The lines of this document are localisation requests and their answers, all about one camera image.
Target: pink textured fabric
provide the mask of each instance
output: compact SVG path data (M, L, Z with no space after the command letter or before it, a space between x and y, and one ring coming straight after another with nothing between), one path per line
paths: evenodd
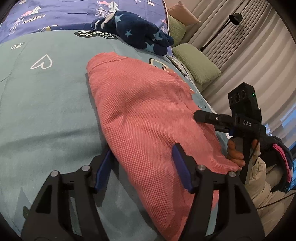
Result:
M285 156L284 150L279 145L277 145L277 144L272 144L272 147L273 147L273 149L275 149L276 151L278 151L280 153L281 157L284 159L285 166L286 166L287 173L288 173L287 182L291 183L292 178L293 178L293 172L289 168L288 161L287 161L287 158Z
M189 86L176 74L116 53L87 64L104 136L166 240L177 241L192 205L172 159L180 143L187 155L226 174L238 166L221 153L214 127L196 123ZM213 206L218 192L213 197Z

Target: black lamp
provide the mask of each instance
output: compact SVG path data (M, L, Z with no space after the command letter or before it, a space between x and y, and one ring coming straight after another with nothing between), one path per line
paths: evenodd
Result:
M234 13L234 14L231 14L229 15L229 21L226 22L220 29L219 31L215 34L215 36L209 41L206 43L206 45L202 46L200 48L200 51L202 52L214 39L215 37L218 36L219 33L221 33L223 31L223 29L226 28L226 26L230 23L233 23L234 25L239 25L239 23L242 21L242 15L240 13Z

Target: navy blue blanket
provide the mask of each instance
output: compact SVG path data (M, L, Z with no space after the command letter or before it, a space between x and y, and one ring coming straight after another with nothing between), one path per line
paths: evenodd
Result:
M115 34L127 44L157 55L166 55L167 47L174 43L173 38L155 24L131 12L116 11L103 19L96 19L91 27L96 31Z

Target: star pattern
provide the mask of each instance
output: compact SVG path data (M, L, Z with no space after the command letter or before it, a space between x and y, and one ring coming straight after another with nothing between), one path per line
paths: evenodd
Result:
M126 33L125 33L125 35L126 35L127 37L129 37L130 35L132 35L132 34L131 34L131 30L129 30L129 31L128 31L128 30L126 30Z
M145 48L144 50L149 51L149 52L151 52L151 53L154 53L154 49L153 49L154 44L149 45L147 42L145 42L145 43L146 43L146 45L147 45L147 48Z
M115 23L117 24L117 22L119 22L119 21L121 21L121 16L122 16L123 14L121 14L121 15L119 15L119 16L115 16L115 18L114 18L114 20L115 20Z
M163 38L159 37L159 34L160 34L160 30L156 34L153 34L154 39L152 39L152 41L163 40Z

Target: silver bolt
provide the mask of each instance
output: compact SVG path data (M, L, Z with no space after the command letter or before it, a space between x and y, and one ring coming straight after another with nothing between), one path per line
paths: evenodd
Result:
M52 172L50 173L50 175L51 175L52 177L56 177L58 174L59 174L58 171L52 171Z
M84 172L87 172L91 167L89 165L84 165L81 169Z
M204 170L205 170L205 165L197 165L197 168L198 168L200 171L204 171Z
M231 176L231 177L236 177L235 172L229 172L228 175Z

